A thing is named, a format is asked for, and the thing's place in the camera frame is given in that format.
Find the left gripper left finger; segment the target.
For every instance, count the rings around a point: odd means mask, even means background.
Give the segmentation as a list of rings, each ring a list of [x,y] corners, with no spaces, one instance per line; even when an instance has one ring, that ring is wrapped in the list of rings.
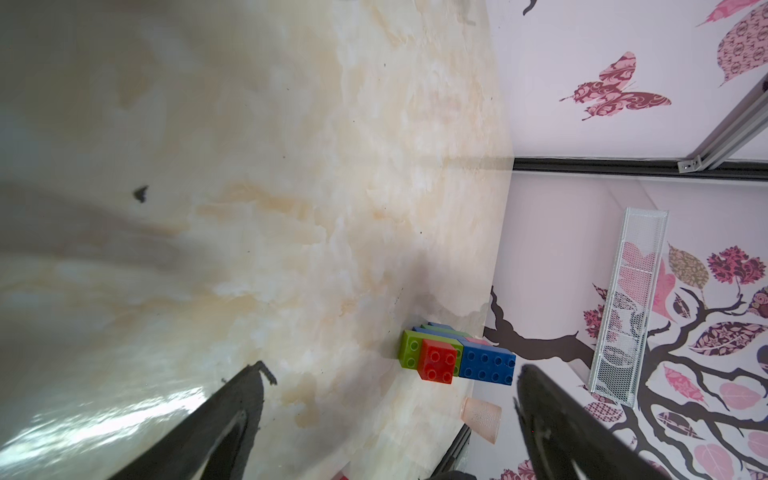
[[[114,479],[241,479],[264,406],[264,383],[277,383],[262,361],[243,368]]]

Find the aluminium frame bar back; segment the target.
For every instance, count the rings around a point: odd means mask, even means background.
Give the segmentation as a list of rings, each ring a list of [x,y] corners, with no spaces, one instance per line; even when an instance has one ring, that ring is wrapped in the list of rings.
[[[767,128],[767,77],[726,116],[689,158],[678,161],[681,174],[717,169]]]

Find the pink lego brick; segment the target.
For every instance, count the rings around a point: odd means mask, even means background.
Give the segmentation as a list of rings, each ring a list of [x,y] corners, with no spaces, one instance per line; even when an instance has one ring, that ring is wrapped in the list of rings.
[[[487,347],[494,347],[492,343],[482,338],[465,337],[465,340],[474,344],[483,345]]]

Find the red lego brick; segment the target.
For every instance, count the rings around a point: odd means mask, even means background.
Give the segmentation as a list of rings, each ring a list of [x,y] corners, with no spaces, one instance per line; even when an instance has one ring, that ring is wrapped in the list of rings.
[[[458,351],[448,343],[423,339],[417,372],[424,381],[451,384],[458,363]]]

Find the lime green lego brick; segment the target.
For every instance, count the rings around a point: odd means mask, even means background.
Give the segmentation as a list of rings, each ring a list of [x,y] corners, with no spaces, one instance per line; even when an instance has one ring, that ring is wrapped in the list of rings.
[[[398,360],[402,368],[416,370],[420,359],[421,346],[423,340],[434,340],[451,345],[457,353],[456,366],[454,367],[454,377],[459,376],[461,361],[463,359],[463,345],[455,338],[438,335],[435,331],[425,329],[405,330],[402,333]]]

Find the pink plastic bowl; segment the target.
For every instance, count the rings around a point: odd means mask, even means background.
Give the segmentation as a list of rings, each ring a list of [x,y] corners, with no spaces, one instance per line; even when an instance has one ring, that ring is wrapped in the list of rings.
[[[501,425],[502,407],[484,400],[464,399],[460,419],[481,438],[495,444]]]

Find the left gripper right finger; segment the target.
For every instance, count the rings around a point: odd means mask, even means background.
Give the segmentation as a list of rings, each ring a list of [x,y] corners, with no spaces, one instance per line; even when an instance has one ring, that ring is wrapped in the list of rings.
[[[544,371],[524,365],[515,410],[538,479],[663,479]]]

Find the long blue lego brick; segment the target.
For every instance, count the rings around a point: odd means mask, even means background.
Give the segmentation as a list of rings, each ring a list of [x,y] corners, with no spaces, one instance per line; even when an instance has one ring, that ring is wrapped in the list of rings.
[[[462,331],[457,331],[449,328],[444,328],[440,326],[435,326],[431,324],[423,324],[418,327],[413,327],[413,331],[425,333],[425,334],[431,334],[431,335],[441,335],[451,338],[471,338],[471,335]]]

